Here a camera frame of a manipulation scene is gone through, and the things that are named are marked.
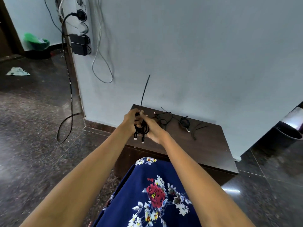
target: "person's left hand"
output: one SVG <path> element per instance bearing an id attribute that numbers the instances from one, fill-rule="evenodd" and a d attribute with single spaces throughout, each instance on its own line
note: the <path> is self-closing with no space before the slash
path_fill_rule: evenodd
<path id="1" fill-rule="evenodd" d="M 136 132 L 136 128 L 134 127 L 134 125 L 140 124 L 139 121 L 135 121 L 135 120 L 139 120 L 140 116 L 138 116 L 136 118 L 136 113 L 140 112 L 138 108 L 132 109 L 130 110 L 123 119 L 122 125 L 125 126 L 125 128 L 127 129 L 127 131 L 129 132 L 130 135 L 134 134 Z"/>

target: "green plastic bag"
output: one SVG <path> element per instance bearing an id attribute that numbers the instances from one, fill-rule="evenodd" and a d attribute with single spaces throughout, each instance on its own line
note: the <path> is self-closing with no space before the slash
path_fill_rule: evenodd
<path id="1" fill-rule="evenodd" d="M 26 41 L 28 45 L 36 51 L 43 51 L 49 47 L 49 41 L 47 39 L 37 38 L 31 33 L 24 34 L 24 41 Z"/>

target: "white wall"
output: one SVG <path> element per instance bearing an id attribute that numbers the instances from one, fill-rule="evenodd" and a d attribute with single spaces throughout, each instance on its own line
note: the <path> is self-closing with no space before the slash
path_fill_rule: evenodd
<path id="1" fill-rule="evenodd" d="M 93 55 L 74 55 L 87 119 L 118 126 L 140 103 L 151 74 L 143 106 L 221 125 L 240 159 L 303 100 L 302 6 L 303 0 L 103 0 L 101 47 L 115 79 L 101 83 L 91 71 Z M 95 68 L 109 80 L 100 58 Z"/>
<path id="2" fill-rule="evenodd" d="M 50 45 L 60 44 L 61 33 L 53 25 L 44 0 L 4 0 L 19 39 L 25 51 L 30 50 L 24 42 L 24 34 L 31 33 L 50 41 Z M 55 0 L 46 0 L 55 24 L 61 28 Z"/>

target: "granite floor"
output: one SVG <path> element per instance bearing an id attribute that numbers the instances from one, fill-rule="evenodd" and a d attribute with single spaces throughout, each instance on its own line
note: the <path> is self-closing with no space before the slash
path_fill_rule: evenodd
<path id="1" fill-rule="evenodd" d="M 5 76 L 21 67 L 31 76 Z M 81 103 L 74 92 L 74 113 Z M 19 226 L 50 190 L 106 139 L 74 117 L 63 144 L 60 122 L 70 115 L 69 82 L 62 54 L 0 63 L 0 226 Z M 60 138 L 69 131 L 62 127 Z M 272 152 L 257 145 L 236 163 L 239 175 L 223 189 L 257 226 L 302 226 L 303 143 Z M 96 218 L 119 183 L 111 173 L 83 223 Z"/>

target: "brown wooden table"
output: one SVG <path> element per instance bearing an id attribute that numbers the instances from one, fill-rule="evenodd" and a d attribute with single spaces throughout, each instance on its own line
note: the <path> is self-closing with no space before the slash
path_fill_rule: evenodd
<path id="1" fill-rule="evenodd" d="M 157 114 L 163 113 L 163 111 L 141 107 L 135 104 L 131 107 L 131 109 L 133 108 L 144 110 L 144 113 L 150 118 L 154 118 L 154 112 Z M 172 115 L 168 113 L 160 115 L 161 119 L 163 118 L 167 121 L 171 116 Z M 221 126 L 203 122 L 201 126 L 207 127 L 196 130 L 195 137 L 197 139 L 194 140 L 191 133 L 179 125 L 178 121 L 181 116 L 174 115 L 174 117 L 176 119 L 173 118 L 166 127 L 167 132 L 217 183 L 222 185 L 238 174 L 236 164 Z M 190 130 L 201 123 L 199 120 L 187 119 L 191 123 Z M 142 144 L 140 137 L 138 137 L 137 140 L 131 137 L 115 164 L 115 175 L 122 178 L 131 165 L 142 157 L 152 157 L 169 161 L 167 153 L 161 145 L 151 141 L 149 138 L 145 138 L 145 142 Z"/>

